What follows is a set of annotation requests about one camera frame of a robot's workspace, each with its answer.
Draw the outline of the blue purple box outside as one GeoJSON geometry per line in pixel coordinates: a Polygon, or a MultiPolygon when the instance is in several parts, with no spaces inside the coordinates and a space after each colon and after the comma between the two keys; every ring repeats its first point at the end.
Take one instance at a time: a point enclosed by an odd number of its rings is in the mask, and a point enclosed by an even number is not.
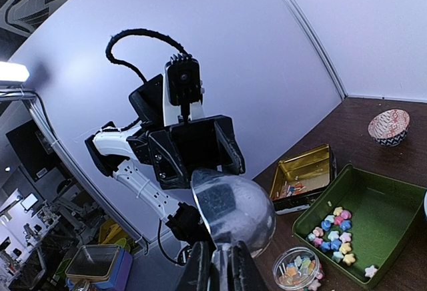
{"type": "Polygon", "coordinates": [[[80,247],[65,270],[71,290],[86,281],[97,290],[125,290],[133,256],[123,247],[84,245],[80,247]]]}

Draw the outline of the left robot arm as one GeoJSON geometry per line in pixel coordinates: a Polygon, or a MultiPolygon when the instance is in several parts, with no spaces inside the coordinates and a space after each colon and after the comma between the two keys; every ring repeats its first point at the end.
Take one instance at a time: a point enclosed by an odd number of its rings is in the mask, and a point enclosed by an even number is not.
{"type": "Polygon", "coordinates": [[[202,82],[188,70],[159,74],[129,94],[137,119],[112,121],[89,136],[86,147],[97,169],[151,206],[180,241],[210,241],[196,207],[167,194],[189,189],[196,170],[240,175],[246,170],[232,119],[204,117],[202,82]]]}

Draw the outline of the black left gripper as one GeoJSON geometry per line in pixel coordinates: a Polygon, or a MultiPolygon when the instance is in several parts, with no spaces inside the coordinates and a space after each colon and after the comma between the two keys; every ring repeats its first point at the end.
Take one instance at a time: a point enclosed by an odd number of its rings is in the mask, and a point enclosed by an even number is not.
{"type": "Polygon", "coordinates": [[[233,121],[215,115],[163,128],[137,131],[128,144],[138,161],[154,168],[161,189],[190,189],[192,170],[216,168],[240,175],[245,159],[236,141],[233,121]]]}

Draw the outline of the metal scoop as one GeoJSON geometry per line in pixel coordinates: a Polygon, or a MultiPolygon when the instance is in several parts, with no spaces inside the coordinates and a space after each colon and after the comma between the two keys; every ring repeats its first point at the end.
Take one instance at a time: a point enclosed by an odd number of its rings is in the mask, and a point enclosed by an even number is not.
{"type": "Polygon", "coordinates": [[[253,260],[268,248],[276,230],[273,203],[257,183],[215,170],[194,171],[191,188],[215,246],[208,290],[230,290],[230,248],[243,241],[253,260]]]}

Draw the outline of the ceiling light panel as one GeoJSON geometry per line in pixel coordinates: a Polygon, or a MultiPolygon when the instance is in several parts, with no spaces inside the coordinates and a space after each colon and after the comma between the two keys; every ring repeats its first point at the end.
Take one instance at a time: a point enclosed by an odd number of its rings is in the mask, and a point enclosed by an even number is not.
{"type": "Polygon", "coordinates": [[[1,61],[0,78],[2,82],[23,83],[29,78],[29,71],[24,65],[1,61]]]}

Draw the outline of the red patterned small bowl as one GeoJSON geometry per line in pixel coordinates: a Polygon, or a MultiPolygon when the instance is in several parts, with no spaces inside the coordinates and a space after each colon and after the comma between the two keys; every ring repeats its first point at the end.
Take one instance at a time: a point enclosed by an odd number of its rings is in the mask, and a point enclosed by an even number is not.
{"type": "Polygon", "coordinates": [[[408,135],[410,115],[403,109],[389,109],[375,116],[368,124],[368,134],[381,146],[399,145],[408,135]]]}

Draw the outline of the green tray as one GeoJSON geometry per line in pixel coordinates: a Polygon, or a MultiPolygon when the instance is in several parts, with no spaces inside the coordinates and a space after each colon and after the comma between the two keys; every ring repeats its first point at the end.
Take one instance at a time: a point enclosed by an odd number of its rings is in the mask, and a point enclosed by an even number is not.
{"type": "Polygon", "coordinates": [[[373,289],[396,260],[424,217],[426,188],[367,172],[348,164],[294,222],[294,236],[365,290],[373,289]],[[348,266],[322,252],[307,237],[334,208],[351,215],[352,253],[348,266]]]}

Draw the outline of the left aluminium corner post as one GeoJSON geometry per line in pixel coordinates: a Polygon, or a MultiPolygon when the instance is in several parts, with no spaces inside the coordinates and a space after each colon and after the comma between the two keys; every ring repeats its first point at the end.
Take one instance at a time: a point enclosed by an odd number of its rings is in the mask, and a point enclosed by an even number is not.
{"type": "Polygon", "coordinates": [[[324,47],[323,43],[318,37],[318,34],[312,27],[312,24],[310,23],[296,0],[283,1],[286,4],[286,7],[289,9],[290,13],[292,14],[293,18],[296,20],[296,23],[301,28],[303,34],[306,36],[310,45],[314,49],[319,60],[321,61],[341,101],[344,101],[348,97],[348,92],[346,91],[344,83],[340,78],[335,65],[333,64],[332,59],[326,51],[326,48],[324,47]]]}

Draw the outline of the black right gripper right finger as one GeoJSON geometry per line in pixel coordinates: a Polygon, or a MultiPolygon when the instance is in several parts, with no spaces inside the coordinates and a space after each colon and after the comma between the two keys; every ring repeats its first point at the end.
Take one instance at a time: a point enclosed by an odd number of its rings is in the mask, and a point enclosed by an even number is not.
{"type": "Polygon", "coordinates": [[[266,283],[243,241],[238,241],[230,248],[230,290],[267,290],[266,283]]]}

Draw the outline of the clear plastic jar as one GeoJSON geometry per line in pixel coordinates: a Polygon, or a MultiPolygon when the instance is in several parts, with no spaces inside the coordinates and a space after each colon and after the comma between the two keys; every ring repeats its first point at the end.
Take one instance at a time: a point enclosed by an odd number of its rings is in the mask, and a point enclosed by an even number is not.
{"type": "Polygon", "coordinates": [[[290,248],[276,258],[274,281],[281,290],[319,290],[324,272],[318,256],[309,248],[290,248]]]}

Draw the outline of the white bowl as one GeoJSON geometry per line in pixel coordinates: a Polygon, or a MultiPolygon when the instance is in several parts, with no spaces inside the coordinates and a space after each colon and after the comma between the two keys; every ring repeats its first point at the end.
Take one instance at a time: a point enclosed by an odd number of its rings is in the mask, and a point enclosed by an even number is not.
{"type": "Polygon", "coordinates": [[[424,198],[423,198],[423,212],[424,212],[424,217],[427,220],[427,192],[424,194],[424,198]]]}

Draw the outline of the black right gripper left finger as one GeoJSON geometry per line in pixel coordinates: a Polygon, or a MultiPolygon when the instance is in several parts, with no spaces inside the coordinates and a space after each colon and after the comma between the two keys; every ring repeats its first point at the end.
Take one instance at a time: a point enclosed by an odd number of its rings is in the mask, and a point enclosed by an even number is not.
{"type": "Polygon", "coordinates": [[[208,242],[196,242],[184,266],[175,291],[206,291],[208,290],[211,266],[211,248],[208,242]]]}

